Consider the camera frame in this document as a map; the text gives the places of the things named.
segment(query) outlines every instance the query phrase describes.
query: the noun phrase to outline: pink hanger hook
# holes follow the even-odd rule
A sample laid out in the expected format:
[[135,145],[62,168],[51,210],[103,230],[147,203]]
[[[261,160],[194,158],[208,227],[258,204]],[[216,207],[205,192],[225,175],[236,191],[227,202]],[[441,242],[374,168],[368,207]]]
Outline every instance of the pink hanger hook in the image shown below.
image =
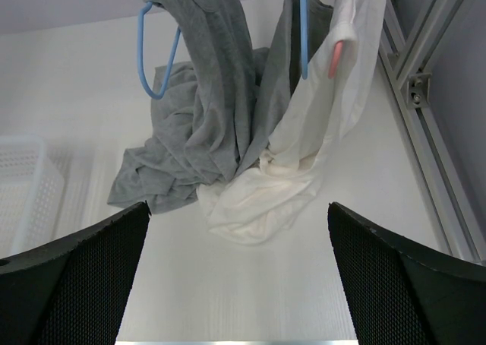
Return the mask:
[[336,45],[334,45],[333,59],[331,60],[331,66],[329,67],[329,74],[327,75],[329,79],[334,78],[334,76],[336,75],[337,65],[339,64],[339,59],[341,58],[343,44],[344,41],[338,41]]

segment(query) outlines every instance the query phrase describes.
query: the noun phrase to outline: white table surface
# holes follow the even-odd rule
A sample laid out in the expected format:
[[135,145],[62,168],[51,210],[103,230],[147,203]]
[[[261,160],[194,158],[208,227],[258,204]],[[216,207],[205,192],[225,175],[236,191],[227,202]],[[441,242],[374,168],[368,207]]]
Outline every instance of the white table surface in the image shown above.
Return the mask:
[[[243,5],[254,47],[269,45],[282,0]],[[66,180],[57,237],[118,211],[106,198],[123,150],[150,136],[135,27],[131,17],[0,37],[0,134],[37,133],[50,143]],[[149,28],[156,36],[146,44],[146,55],[157,55],[147,60],[152,78],[175,23],[155,14]],[[187,59],[184,45],[178,58]],[[197,203],[153,216],[118,339],[355,338],[327,232],[328,204],[338,201],[438,248],[392,103],[379,67],[361,120],[328,160],[322,192],[265,245],[241,247],[208,233]]]

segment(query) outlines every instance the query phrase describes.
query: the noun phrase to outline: screw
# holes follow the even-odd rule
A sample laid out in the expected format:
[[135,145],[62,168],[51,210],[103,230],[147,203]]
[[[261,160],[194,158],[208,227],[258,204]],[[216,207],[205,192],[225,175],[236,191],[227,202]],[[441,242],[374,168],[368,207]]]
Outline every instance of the screw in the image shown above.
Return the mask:
[[421,99],[422,99],[422,97],[420,97],[420,94],[417,94],[417,93],[412,93],[412,94],[411,94],[411,97],[412,97],[412,99],[413,99],[413,103],[414,103],[415,105],[420,104],[420,101],[421,101]]

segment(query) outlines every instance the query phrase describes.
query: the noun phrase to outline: blue hanger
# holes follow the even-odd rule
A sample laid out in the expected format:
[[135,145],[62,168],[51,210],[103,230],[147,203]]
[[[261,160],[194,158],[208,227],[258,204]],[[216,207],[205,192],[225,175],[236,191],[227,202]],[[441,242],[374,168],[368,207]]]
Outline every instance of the blue hanger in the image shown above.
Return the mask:
[[[177,27],[175,32],[174,43],[172,44],[172,50],[170,52],[169,61],[167,62],[166,75],[162,82],[160,92],[154,92],[147,83],[144,70],[144,17],[145,14],[152,8],[153,3],[147,2],[145,7],[140,10],[138,15],[138,38],[137,38],[137,68],[138,77],[142,83],[147,94],[155,100],[161,100],[167,90],[167,84],[169,82],[170,72],[172,70],[172,64],[174,64],[175,52],[177,51],[177,45],[181,36],[181,29]],[[301,15],[301,64],[302,64],[302,78],[307,79],[308,76],[308,6],[307,0],[300,0],[300,15]]]
[[164,80],[162,82],[160,92],[156,93],[152,89],[150,89],[149,84],[147,83],[147,78],[145,77],[145,70],[144,70],[144,17],[145,14],[152,8],[152,5],[153,5],[152,2],[147,2],[145,7],[143,7],[140,10],[140,13],[138,15],[137,68],[138,68],[138,77],[140,78],[142,87],[144,87],[147,94],[150,97],[154,98],[155,100],[161,100],[162,97],[164,97],[164,94],[166,93],[167,90],[170,71],[172,70],[172,64],[174,64],[175,52],[177,51],[177,45],[179,43],[179,38],[181,37],[181,29],[177,27],[177,31],[175,32],[174,43],[172,44],[172,50],[170,51],[169,61],[167,62],[166,75],[164,75]]
[[301,63],[302,78],[307,79],[308,75],[308,7],[307,0],[301,0]]

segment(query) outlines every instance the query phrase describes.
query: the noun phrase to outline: clothing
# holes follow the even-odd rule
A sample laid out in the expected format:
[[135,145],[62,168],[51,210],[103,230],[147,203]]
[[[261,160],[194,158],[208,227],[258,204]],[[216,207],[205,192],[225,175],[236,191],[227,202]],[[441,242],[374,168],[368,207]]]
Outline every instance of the clothing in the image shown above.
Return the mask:
[[[251,143],[236,175],[252,166],[268,145],[301,77],[300,0],[284,0],[251,123]],[[308,0],[308,42],[311,58],[329,33],[333,8]]]
[[[210,232],[254,245],[268,240],[322,188],[327,157],[365,107],[377,59],[386,0],[336,0],[329,35],[298,82],[271,134],[260,165],[225,185],[200,186],[197,196]],[[334,45],[344,40],[334,79],[327,77]]]
[[[127,149],[109,204],[147,201],[154,213],[189,204],[199,184],[228,182],[251,140],[255,70],[239,0],[144,0],[181,28],[192,63],[174,65],[161,100],[152,100],[153,136]],[[158,68],[160,89],[165,68]]]

